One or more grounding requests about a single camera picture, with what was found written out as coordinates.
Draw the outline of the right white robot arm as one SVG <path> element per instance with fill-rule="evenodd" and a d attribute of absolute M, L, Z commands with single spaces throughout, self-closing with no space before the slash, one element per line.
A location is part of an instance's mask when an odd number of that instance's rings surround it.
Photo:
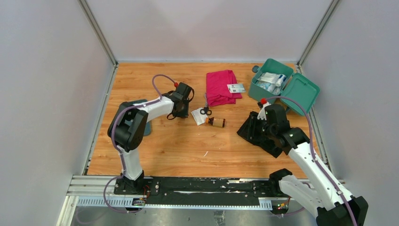
<path fill-rule="evenodd" d="M 269 175 L 269 191 L 286 194 L 300 203 L 319 226 L 362 226 L 368 203 L 346 189 L 317 155 L 313 142 L 299 127 L 291 127 L 283 106 L 259 102 L 260 111 L 251 112 L 237 134 L 277 158 L 289 156 L 306 174 L 313 189 L 287 169 Z"/>

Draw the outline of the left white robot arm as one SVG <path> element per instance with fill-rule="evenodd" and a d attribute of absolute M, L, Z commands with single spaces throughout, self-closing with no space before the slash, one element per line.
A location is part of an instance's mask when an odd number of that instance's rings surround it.
<path fill-rule="evenodd" d="M 194 89 L 180 82 L 175 84 L 175 90 L 151 101 L 120 104 L 109 125 L 108 136 L 120 156 L 122 170 L 119 181 L 126 191 L 140 194 L 144 189 L 144 170 L 140 164 L 138 147 L 147 123 L 161 116 L 187 118 L 193 97 Z"/>

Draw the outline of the black handled scissors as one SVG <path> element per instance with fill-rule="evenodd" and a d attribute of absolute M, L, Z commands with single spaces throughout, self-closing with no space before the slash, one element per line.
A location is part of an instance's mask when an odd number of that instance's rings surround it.
<path fill-rule="evenodd" d="M 205 98 L 205 105 L 203 108 L 200 109 L 200 114 L 209 116 L 212 114 L 212 111 L 209 109 L 206 93 L 204 94 L 204 98 Z"/>

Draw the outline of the white gauze pack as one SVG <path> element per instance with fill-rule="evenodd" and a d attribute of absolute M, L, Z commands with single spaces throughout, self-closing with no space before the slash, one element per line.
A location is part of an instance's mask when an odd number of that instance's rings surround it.
<path fill-rule="evenodd" d="M 270 83 L 275 84 L 280 77 L 280 74 L 275 73 L 263 73 L 258 79 L 258 84 Z"/>

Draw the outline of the clear bag of items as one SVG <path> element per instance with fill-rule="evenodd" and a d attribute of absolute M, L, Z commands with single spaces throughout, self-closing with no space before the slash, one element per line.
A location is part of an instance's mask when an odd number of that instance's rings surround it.
<path fill-rule="evenodd" d="M 266 91 L 278 96 L 281 93 L 281 87 L 277 87 L 275 84 L 270 84 L 266 87 Z"/>

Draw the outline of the small white blue tube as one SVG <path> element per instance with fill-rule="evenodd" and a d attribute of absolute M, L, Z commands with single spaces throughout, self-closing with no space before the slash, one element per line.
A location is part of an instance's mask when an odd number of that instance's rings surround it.
<path fill-rule="evenodd" d="M 276 87 L 281 87 L 285 80 L 287 79 L 287 77 L 283 74 L 280 74 L 279 77 L 277 78 L 276 82 L 275 82 L 275 86 Z"/>

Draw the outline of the teal divided tray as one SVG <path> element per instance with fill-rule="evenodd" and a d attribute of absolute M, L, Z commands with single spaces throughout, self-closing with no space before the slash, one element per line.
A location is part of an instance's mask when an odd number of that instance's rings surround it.
<path fill-rule="evenodd" d="M 127 105 L 127 107 L 129 107 L 129 106 L 132 106 L 132 105 L 139 105 L 139 104 L 145 103 L 147 101 L 148 101 L 147 99 L 139 99 L 139 100 L 127 102 L 126 105 Z M 125 120 L 125 123 L 127 125 L 131 125 L 132 124 L 132 122 L 128 121 L 128 120 Z M 148 123 L 146 123 L 146 126 L 145 126 L 144 137 L 150 135 L 151 131 L 152 131 L 151 122 L 148 122 Z"/>

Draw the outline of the brown orange-cap bottle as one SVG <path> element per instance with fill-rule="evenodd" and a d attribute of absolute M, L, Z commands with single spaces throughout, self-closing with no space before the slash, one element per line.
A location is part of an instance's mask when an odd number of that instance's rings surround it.
<path fill-rule="evenodd" d="M 219 128 L 224 128 L 225 127 L 225 123 L 226 123 L 226 119 L 222 119 L 222 118 L 206 118 L 205 123 L 214 126 L 214 127 L 219 127 Z"/>

